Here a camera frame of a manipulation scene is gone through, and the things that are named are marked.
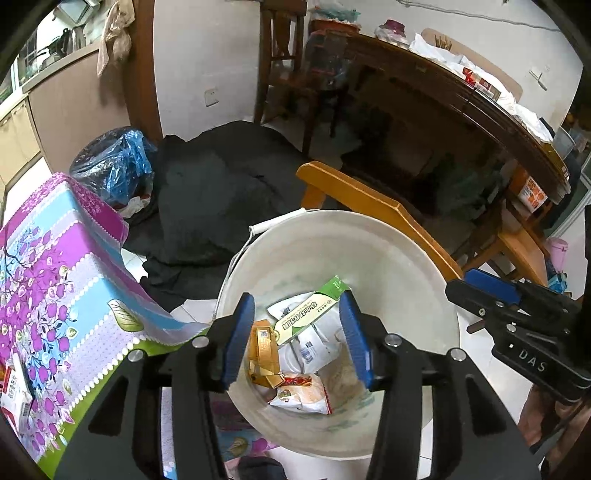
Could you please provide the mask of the person's right hand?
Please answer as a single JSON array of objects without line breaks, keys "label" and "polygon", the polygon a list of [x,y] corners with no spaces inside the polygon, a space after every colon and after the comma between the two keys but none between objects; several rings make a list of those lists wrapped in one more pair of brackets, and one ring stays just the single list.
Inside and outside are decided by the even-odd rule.
[{"label": "person's right hand", "polygon": [[557,402],[546,390],[533,385],[521,412],[518,428],[529,446],[537,445],[555,429],[565,430],[547,452],[543,479],[590,478],[590,399],[574,405]]}]

